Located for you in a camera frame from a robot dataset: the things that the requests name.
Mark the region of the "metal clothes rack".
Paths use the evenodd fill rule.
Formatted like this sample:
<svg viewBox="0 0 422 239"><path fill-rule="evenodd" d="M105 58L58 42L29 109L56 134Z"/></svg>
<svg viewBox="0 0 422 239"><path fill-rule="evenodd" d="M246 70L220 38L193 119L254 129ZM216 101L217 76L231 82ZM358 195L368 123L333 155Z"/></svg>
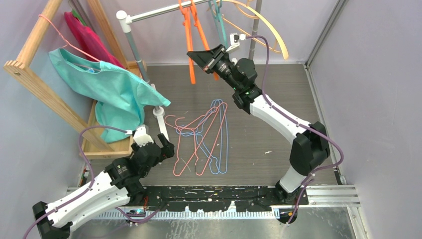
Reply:
<svg viewBox="0 0 422 239"><path fill-rule="evenodd" d="M202 4L202 3L206 3L209 2L209 0L194 0L195 5L198 4ZM182 3L182 7L190 7L192 5L192 1L191 0L184 0L184 2ZM159 15L163 15L169 12L173 12L176 10L180 10L179 9L179 3L171 5L171 6L167 6L167 7L163 7L160 9L156 9L156 10L152 10L149 12L145 12L142 14L138 14L135 16L130 16L128 15L124 10L119 10L116 13L116 18L119 21L119 24L122 28L122 31L125 33L125 36L127 38L127 41L129 43L130 49L133 53L133 56L135 58L135 62L140 70L141 76L143 77L144 80L146 80L149 83L149 76L146 73L146 68L144 66L144 60L141 58L140 55L140 51L135 43L133 34L132 34L132 29L131 29L131 24L137 21L141 21L143 19L148 19L154 16L159 16ZM169 139L168 137L168 132L167 132L167 128L166 128L166 124L164 122L164 113L165 110L163 107L159 107L156 106L153 110L153 114L157 119L158 125L159 125L159 129L160 132L163 133L167 139Z"/></svg>

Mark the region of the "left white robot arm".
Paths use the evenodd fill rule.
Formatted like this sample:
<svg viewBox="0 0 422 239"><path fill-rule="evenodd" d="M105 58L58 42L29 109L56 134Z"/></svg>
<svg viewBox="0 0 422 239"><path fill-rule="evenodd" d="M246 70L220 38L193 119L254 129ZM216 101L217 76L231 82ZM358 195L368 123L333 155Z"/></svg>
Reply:
<svg viewBox="0 0 422 239"><path fill-rule="evenodd" d="M115 159L93 180L66 197L33 205L41 238L67 239L82 224L109 209L142 204L146 189L140 180L154 166L175 154L174 144L164 134L157 137L160 145L146 133L136 136L130 156Z"/></svg>

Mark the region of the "teal plastic hanger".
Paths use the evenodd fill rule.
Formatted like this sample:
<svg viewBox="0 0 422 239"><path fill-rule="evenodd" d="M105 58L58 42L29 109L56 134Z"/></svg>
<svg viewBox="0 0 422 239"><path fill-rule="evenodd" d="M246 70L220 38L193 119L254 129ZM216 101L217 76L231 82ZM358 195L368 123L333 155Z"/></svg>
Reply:
<svg viewBox="0 0 422 239"><path fill-rule="evenodd" d="M216 1L216 0L210 0L208 2L208 5L209 5L209 9L211 10L214 24L217 29L219 41L221 44L227 47L228 46L227 36L226 36L225 28L224 28L223 17L221 14L222 2Z"/></svg>

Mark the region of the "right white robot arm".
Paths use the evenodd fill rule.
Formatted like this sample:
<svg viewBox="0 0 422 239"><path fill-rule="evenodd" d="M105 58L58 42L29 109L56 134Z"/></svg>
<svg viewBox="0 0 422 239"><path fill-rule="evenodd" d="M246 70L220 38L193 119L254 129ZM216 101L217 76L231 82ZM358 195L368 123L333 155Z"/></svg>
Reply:
<svg viewBox="0 0 422 239"><path fill-rule="evenodd" d="M234 63L221 44L211 50L189 51L187 56L233 88L232 98L239 109L266 122L291 144L290 167L273 191L281 204L291 203L306 177L330 156L325 126L297 118L273 102L255 84L258 73L253 60L241 58Z"/></svg>

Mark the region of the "wooden clothes rack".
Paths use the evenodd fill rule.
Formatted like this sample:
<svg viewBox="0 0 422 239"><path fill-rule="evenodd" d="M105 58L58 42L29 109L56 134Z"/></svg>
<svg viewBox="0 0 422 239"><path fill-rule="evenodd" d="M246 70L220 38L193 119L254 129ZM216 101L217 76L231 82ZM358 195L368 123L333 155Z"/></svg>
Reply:
<svg viewBox="0 0 422 239"><path fill-rule="evenodd" d="M60 0L48 0L43 11L41 11L41 14L52 20L61 3ZM98 0L90 0L88 4L97 21L99 21L101 29L106 35L107 42L111 44L113 52L117 55L119 60L124 61L124 65L128 68L127 60L123 56L119 42L110 27L101 3ZM81 132L83 129L89 127L88 120L83 120L30 68L30 64L50 26L51 25L46 20L39 17L17 55L17 58L15 60L6 61L3 68L35 97L61 117L76 132ZM112 151L112 148L101 139L100 135L95 134L93 131L83 133L83 137L94 144L100 151Z"/></svg>

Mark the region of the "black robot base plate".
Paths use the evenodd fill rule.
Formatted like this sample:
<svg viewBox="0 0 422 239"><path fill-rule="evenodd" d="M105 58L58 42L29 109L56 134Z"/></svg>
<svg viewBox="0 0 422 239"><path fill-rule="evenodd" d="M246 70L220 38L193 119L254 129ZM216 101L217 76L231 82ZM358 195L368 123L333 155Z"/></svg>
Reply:
<svg viewBox="0 0 422 239"><path fill-rule="evenodd" d="M281 223L293 223L298 206L308 205L306 190L284 194L279 186L147 186L128 203L128 223L145 223L169 214L175 217L235 218L269 213Z"/></svg>

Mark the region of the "teal shirt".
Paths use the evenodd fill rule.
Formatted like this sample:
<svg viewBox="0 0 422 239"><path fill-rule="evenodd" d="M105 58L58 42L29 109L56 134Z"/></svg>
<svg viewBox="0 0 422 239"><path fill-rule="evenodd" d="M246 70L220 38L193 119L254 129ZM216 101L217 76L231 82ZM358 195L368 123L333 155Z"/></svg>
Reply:
<svg viewBox="0 0 422 239"><path fill-rule="evenodd" d="M112 143L127 138L122 130L144 124L145 106L170 105L170 101L139 76L109 62L89 61L63 48L49 52L62 80L76 93L97 101L97 122L107 128L101 138Z"/></svg>

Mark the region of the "orange plastic hanger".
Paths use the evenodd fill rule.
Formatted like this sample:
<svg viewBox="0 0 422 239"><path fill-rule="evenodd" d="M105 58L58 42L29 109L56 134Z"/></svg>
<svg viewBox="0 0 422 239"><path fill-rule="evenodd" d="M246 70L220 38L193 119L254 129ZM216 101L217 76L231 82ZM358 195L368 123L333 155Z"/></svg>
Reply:
<svg viewBox="0 0 422 239"><path fill-rule="evenodd" d="M182 7L183 2L184 2L183 0L178 0L179 9L184 17L183 26L185 27L187 51L192 51L193 41L192 41L192 32L191 32L190 8ZM195 71L194 71L194 62L191 58L189 58L188 61L189 61L188 64L189 64L190 81L191 81L191 84L195 84L196 78L195 78Z"/></svg>
<svg viewBox="0 0 422 239"><path fill-rule="evenodd" d="M191 29L192 29L192 25L197 28L200 39L203 43L204 49L210 50L207 38L205 36L204 30L202 28L201 22L198 17L198 11L197 11L196 5L193 0L192 0L192 5L189 8L190 8L190 17L191 17Z"/></svg>

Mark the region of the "beige plastic hanger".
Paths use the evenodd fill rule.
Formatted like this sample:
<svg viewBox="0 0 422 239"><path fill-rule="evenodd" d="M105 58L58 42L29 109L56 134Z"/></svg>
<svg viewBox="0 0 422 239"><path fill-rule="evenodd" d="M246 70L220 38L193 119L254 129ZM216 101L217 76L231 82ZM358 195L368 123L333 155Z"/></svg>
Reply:
<svg viewBox="0 0 422 239"><path fill-rule="evenodd" d="M261 14L262 1L257 0L255 7L250 6L250 0L246 2L240 2L238 0L229 0L228 2L233 4L236 10L238 10L244 17L253 20L253 25L251 32L247 32L246 30L242 29L240 26L226 18L223 13L221 13L224 25L227 23L239 33L244 33L246 34L246 36L253 36L258 34L259 23L263 23L274 37L274 43L269 46L269 50L276 54L282 55L284 60L287 60L289 58L289 52L283 38L281 37L281 34L277 31L274 25L270 23L270 21L267 20Z"/></svg>

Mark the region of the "magenta garment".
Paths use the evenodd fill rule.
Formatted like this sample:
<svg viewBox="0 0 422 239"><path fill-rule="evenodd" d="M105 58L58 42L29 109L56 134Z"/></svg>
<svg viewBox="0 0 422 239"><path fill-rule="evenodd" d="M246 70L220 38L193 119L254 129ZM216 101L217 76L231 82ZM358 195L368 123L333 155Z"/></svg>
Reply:
<svg viewBox="0 0 422 239"><path fill-rule="evenodd" d="M100 37L93 32L91 28L84 26L71 12L64 12L64 18L80 48L94 57L86 56L88 60L95 61L98 59L99 61L109 62L123 69L125 68L121 62L107 50Z"/></svg>

